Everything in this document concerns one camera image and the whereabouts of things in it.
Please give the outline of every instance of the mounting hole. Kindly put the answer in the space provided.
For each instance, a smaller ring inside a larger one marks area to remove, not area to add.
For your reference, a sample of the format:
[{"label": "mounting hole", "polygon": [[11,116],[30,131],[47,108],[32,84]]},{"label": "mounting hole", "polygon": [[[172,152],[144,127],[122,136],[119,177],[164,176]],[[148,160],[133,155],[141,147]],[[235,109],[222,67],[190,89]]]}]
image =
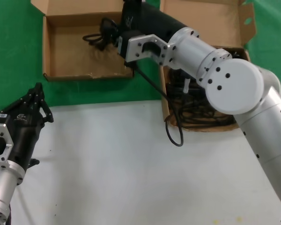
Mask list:
[{"label": "mounting hole", "polygon": [[253,21],[252,17],[249,17],[244,21],[244,24],[249,25],[252,21]]}]

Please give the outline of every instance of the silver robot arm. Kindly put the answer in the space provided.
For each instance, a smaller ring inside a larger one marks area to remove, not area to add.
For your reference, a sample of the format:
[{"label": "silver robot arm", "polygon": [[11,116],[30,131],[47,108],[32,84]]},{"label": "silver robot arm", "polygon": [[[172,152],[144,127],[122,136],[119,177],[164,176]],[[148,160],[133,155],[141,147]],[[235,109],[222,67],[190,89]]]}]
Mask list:
[{"label": "silver robot arm", "polygon": [[[140,52],[138,46],[147,42],[158,45],[160,55]],[[168,43],[156,35],[129,39],[127,62],[148,57],[159,65],[182,69],[190,74],[206,90],[206,96],[216,110],[234,115],[281,200],[279,79],[272,72],[248,61],[233,59],[224,49],[213,48],[188,27],[177,31]]]}]

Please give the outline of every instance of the white cylindrical joint cap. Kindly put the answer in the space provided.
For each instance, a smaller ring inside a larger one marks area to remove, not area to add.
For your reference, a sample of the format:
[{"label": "white cylindrical joint cap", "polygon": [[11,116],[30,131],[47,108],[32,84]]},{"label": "white cylindrical joint cap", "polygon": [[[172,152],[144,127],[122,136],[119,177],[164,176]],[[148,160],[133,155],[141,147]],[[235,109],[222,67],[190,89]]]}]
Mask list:
[{"label": "white cylindrical joint cap", "polygon": [[264,80],[259,69],[241,59],[223,61],[210,71],[206,96],[213,108],[230,115],[253,109],[262,98]]}]

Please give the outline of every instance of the silver cylinder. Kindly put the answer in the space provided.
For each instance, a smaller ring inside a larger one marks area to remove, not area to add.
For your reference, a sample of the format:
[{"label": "silver cylinder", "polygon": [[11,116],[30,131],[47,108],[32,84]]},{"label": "silver cylinder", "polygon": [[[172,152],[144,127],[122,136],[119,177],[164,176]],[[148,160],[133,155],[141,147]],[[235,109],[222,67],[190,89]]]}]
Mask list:
[{"label": "silver cylinder", "polygon": [[[263,104],[269,107],[260,110]],[[281,201],[281,98],[278,92],[271,89],[255,111],[257,113],[248,113],[247,118],[246,115],[235,118]]]},{"label": "silver cylinder", "polygon": [[25,171],[12,161],[7,161],[2,168],[0,165],[0,220],[5,222],[9,216],[9,204],[15,187],[22,183]]},{"label": "silver cylinder", "polygon": [[187,35],[177,46],[174,54],[175,63],[185,72],[196,75],[201,63],[215,48],[199,38]]},{"label": "silver cylinder", "polygon": [[182,69],[191,76],[196,76],[204,59],[212,53],[215,48],[201,41],[193,29],[185,27],[177,31],[169,40],[169,44],[175,43],[173,52],[173,69]]}]

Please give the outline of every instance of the black cable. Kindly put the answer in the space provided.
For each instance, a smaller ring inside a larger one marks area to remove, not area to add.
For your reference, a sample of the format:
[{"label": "black cable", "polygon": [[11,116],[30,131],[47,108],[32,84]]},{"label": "black cable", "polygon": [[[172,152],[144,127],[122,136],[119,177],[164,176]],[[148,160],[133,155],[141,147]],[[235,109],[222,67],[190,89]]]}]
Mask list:
[{"label": "black cable", "polygon": [[182,70],[169,70],[170,83],[166,84],[168,97],[178,107],[182,128],[213,128],[235,124],[231,115],[218,113],[207,100],[205,90],[191,80],[188,93],[183,92],[185,74]]},{"label": "black cable", "polygon": [[[176,111],[176,108],[174,106],[174,104],[172,103],[172,101],[170,100],[170,98],[147,76],[145,75],[138,67],[137,65],[135,64],[135,66],[133,67],[133,69],[138,72],[149,84],[151,84],[153,86],[153,88],[158,91],[169,103],[171,109],[173,110],[173,113],[171,115],[169,115],[166,119],[165,119],[165,130],[167,132],[167,135],[169,137],[169,140],[176,146],[178,147],[181,147],[184,143],[184,138],[183,138],[183,131],[182,131],[182,126],[181,126],[181,122],[180,122],[180,118],[178,116],[178,113]],[[179,129],[179,133],[180,133],[180,144],[176,143],[171,135],[170,135],[170,132],[169,132],[169,121],[170,121],[170,118],[172,116],[175,116],[176,118],[176,121],[177,121],[177,127]]]},{"label": "black cable", "polygon": [[103,38],[102,38],[101,34],[89,34],[89,35],[83,36],[82,39],[84,41],[87,41],[89,43],[89,45],[96,45]]}]

